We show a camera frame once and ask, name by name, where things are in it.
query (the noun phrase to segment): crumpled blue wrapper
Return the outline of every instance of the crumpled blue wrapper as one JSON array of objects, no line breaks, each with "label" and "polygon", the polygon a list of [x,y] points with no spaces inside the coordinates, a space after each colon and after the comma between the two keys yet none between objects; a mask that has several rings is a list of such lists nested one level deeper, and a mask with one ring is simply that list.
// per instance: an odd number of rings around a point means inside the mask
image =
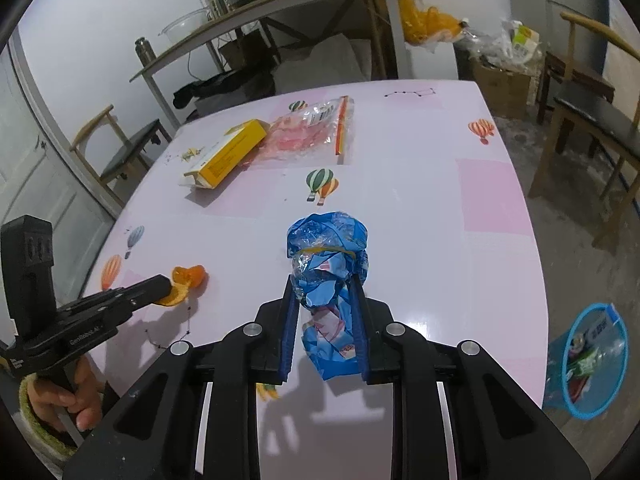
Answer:
[{"label": "crumpled blue wrapper", "polygon": [[367,228],[341,211],[310,215],[287,232],[293,288],[311,313],[302,343],[324,380],[358,373],[346,282],[367,278],[366,247]]}]

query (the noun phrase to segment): trash can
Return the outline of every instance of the trash can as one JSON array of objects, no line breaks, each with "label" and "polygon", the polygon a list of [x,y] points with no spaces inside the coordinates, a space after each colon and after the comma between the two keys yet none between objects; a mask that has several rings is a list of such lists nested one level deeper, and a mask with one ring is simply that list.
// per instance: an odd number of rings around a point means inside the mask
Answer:
[{"label": "trash can", "polygon": [[589,420],[604,412],[625,378],[628,337],[607,303],[588,306],[571,328],[549,344],[543,407]]}]

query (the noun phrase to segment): blue trash bin rim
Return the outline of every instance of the blue trash bin rim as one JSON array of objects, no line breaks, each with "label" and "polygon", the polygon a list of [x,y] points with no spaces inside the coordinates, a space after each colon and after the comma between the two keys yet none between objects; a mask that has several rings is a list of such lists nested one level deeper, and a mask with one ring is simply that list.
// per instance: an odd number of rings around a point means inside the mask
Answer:
[{"label": "blue trash bin rim", "polygon": [[599,407],[597,410],[593,412],[581,412],[578,409],[576,409],[576,407],[571,401],[571,397],[569,396],[569,387],[567,386],[567,382],[565,380],[566,364],[569,359],[569,347],[571,346],[571,339],[574,338],[575,330],[578,328],[582,320],[590,312],[593,312],[594,310],[604,310],[608,305],[609,303],[593,303],[592,305],[585,308],[580,313],[580,315],[577,318],[575,318],[574,324],[571,325],[571,328],[569,329],[569,335],[564,344],[564,352],[562,353],[562,375],[561,375],[562,397],[564,398],[564,405],[567,407],[571,415],[574,416],[575,418],[580,418],[581,420],[589,420],[590,418],[600,415],[604,410],[606,410],[609,407],[609,405],[613,402],[613,399],[616,398],[616,395],[620,390],[620,386],[622,386],[622,381],[624,380],[626,375],[626,362],[628,361],[628,358],[629,358],[629,350],[628,350],[629,342],[628,342],[628,336],[626,335],[625,322],[622,321],[622,317],[619,317],[616,325],[617,324],[620,325],[620,332],[622,332],[622,337],[625,339],[625,349],[624,349],[624,357],[623,357],[623,363],[622,363],[622,373],[618,378],[618,382],[616,383],[616,387],[614,388],[613,393],[609,396],[609,399],[607,400],[607,402],[605,402],[601,407]]}]

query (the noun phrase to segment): black chair seat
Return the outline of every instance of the black chair seat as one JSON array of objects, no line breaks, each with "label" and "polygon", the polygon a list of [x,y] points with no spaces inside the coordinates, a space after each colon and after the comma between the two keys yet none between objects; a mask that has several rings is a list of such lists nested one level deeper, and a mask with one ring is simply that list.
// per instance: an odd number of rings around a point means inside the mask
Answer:
[{"label": "black chair seat", "polygon": [[618,142],[633,156],[640,158],[640,134],[631,119],[614,105],[574,82],[565,81],[554,100],[585,121],[596,126],[607,137]]},{"label": "black chair seat", "polygon": [[133,135],[129,139],[129,144],[122,146],[116,152],[107,167],[104,168],[100,178],[106,178],[113,175],[113,173],[118,173],[128,162],[138,156],[145,144],[149,142],[151,137],[156,135],[159,125],[160,120],[156,119]]}]

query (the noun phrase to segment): door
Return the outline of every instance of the door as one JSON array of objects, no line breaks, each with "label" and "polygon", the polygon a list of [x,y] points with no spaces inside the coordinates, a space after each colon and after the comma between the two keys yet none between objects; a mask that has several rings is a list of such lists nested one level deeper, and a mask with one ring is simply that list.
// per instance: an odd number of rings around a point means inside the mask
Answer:
[{"label": "door", "polygon": [[[56,301],[74,300],[113,218],[50,145],[25,101],[5,48],[0,54],[0,224],[24,214],[53,225]],[[0,280],[0,338],[10,343],[13,337]]]}]

